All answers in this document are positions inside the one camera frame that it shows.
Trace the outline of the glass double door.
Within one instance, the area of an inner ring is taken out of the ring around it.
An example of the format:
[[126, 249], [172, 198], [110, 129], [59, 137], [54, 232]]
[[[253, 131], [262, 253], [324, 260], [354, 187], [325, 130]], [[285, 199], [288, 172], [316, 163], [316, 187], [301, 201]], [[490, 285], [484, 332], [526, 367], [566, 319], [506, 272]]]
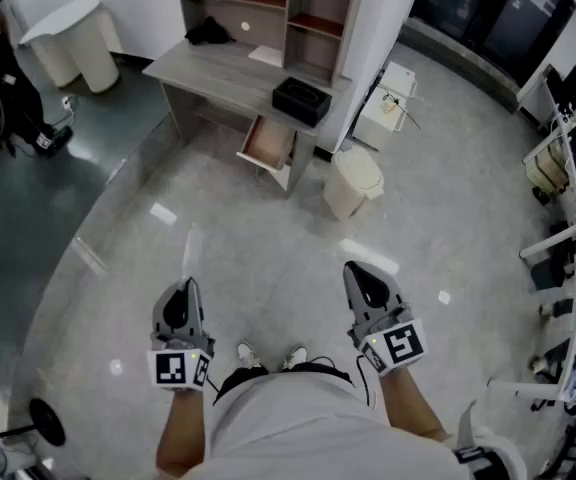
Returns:
[[575, 10], [576, 0], [415, 0], [412, 16], [523, 85]]

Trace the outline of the wooden desk drawer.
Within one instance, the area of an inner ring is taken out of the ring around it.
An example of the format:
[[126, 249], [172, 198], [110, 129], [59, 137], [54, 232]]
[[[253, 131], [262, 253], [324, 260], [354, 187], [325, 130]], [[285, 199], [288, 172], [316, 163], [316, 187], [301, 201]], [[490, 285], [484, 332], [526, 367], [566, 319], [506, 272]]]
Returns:
[[268, 172], [284, 191], [288, 191], [295, 140], [294, 129], [257, 116], [236, 155]]

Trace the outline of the grey wooden desk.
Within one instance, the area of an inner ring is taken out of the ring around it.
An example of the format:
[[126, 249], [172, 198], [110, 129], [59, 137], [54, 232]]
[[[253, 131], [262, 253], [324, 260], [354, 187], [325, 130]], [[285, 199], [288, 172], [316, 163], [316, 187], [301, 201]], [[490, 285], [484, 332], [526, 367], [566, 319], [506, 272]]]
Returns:
[[[240, 42], [193, 46], [183, 40], [151, 62], [143, 74], [160, 83], [184, 145], [199, 133], [205, 120], [243, 133], [244, 147], [260, 118], [291, 129], [293, 139], [289, 142], [286, 175], [255, 158], [247, 159], [271, 173], [289, 195], [311, 162], [324, 126], [348, 94], [351, 80], [341, 76], [326, 87], [295, 70], [253, 60], [249, 57], [252, 50], [252, 46]], [[272, 106], [273, 90], [290, 76], [332, 97], [328, 113], [314, 127]]]

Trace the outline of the person's white shirt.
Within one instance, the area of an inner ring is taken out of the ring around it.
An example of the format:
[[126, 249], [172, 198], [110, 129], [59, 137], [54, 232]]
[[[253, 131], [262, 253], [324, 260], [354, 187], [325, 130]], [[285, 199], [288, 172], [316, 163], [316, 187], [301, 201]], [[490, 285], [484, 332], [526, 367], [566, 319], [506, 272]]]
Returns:
[[277, 373], [228, 391], [206, 452], [185, 480], [527, 480], [507, 439], [485, 427], [442, 441], [391, 427], [338, 377]]

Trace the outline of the black floor fan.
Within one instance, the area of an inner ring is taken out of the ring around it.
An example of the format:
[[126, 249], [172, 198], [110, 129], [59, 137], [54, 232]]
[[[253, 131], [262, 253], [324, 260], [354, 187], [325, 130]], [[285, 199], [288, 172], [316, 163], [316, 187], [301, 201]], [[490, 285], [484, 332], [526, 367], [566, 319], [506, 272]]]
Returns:
[[35, 433], [54, 447], [61, 447], [66, 442], [61, 420], [47, 402], [32, 398], [28, 404], [28, 416], [29, 424], [0, 431], [0, 477], [36, 464], [34, 448], [24, 439], [26, 434]]

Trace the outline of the person's left forearm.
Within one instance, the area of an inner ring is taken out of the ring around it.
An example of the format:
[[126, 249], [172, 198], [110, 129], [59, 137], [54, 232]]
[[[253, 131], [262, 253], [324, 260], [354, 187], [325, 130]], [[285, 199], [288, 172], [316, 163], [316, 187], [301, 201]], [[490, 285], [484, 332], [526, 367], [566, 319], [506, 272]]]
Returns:
[[203, 462], [205, 453], [203, 393], [174, 394], [156, 453], [157, 469], [178, 479]]

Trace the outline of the person's black trousers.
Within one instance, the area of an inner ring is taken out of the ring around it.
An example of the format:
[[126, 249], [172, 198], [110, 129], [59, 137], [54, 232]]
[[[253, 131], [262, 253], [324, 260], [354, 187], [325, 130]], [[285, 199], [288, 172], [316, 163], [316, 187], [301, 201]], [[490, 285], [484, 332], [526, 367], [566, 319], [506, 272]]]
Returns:
[[284, 367], [277, 373], [271, 373], [263, 365], [251, 368], [241, 367], [223, 382], [213, 404], [228, 397], [231, 391], [235, 391], [235, 397], [238, 397], [248, 389], [275, 381], [282, 388], [304, 390], [308, 393], [340, 392], [344, 395], [352, 395], [355, 388], [347, 373], [319, 363], [303, 362], [292, 367]]

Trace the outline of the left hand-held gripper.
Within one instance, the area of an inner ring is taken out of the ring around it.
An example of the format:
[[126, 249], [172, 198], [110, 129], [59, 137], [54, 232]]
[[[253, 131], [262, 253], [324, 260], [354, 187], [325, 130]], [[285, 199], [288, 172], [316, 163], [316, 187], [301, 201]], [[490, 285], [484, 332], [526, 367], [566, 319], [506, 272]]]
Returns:
[[204, 390], [215, 340], [203, 330], [200, 289], [193, 277], [169, 286], [154, 305], [151, 384], [170, 391]]

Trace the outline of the person's right shoe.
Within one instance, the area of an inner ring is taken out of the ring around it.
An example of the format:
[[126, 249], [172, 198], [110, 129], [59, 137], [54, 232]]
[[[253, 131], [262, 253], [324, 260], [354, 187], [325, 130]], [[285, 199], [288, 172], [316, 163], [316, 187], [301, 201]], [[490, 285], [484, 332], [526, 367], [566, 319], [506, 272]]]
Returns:
[[304, 345], [296, 345], [283, 360], [282, 369], [290, 370], [308, 360], [308, 350]]

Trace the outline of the grey shelf hutch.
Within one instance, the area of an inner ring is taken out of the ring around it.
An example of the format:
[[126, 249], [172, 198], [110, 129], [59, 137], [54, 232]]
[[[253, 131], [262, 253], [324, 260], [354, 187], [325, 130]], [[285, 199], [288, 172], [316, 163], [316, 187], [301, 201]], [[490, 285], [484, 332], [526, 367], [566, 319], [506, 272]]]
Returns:
[[342, 75], [360, 0], [180, 0], [187, 30], [213, 17], [236, 42], [283, 52], [283, 69], [330, 86]]

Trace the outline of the cream trash bin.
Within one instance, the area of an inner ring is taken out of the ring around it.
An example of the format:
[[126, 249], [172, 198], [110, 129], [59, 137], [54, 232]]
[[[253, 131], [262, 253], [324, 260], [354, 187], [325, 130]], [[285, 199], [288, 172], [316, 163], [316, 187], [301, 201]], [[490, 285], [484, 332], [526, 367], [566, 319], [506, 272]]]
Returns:
[[365, 149], [353, 146], [333, 155], [323, 197], [338, 220], [348, 219], [383, 193], [382, 172]]

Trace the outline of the black cloth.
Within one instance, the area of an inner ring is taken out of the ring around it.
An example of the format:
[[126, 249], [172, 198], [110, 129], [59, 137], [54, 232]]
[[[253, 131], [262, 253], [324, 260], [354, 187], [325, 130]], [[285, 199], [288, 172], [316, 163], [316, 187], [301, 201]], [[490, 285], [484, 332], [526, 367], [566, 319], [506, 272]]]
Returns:
[[202, 44], [227, 44], [234, 39], [213, 17], [207, 17], [201, 25], [189, 30], [184, 38], [193, 46]]

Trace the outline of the person's right forearm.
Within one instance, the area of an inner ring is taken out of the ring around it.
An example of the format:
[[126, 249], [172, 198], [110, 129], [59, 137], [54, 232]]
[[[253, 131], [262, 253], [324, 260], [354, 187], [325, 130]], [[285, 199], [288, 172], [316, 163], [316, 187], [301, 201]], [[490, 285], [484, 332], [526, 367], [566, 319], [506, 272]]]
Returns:
[[449, 438], [406, 368], [382, 376], [380, 386], [388, 421], [392, 427], [437, 442], [444, 442]]

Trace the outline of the person's left shoe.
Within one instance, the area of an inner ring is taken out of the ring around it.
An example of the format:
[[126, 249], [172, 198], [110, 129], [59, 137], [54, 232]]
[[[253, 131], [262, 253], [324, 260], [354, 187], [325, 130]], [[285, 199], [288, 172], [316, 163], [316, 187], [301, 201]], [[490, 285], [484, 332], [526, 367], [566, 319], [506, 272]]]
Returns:
[[257, 352], [248, 342], [239, 342], [236, 351], [242, 367], [250, 369], [262, 366]]

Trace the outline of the person's shoe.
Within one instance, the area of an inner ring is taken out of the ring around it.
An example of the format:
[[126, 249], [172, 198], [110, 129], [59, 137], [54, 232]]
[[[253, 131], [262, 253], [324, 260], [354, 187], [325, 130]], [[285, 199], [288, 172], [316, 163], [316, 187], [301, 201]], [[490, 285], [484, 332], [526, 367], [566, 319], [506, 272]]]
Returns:
[[236, 351], [242, 367], [250, 369], [262, 366], [257, 352], [248, 342], [239, 342]]
[[290, 370], [308, 360], [308, 350], [304, 345], [296, 345], [283, 360], [282, 369]]

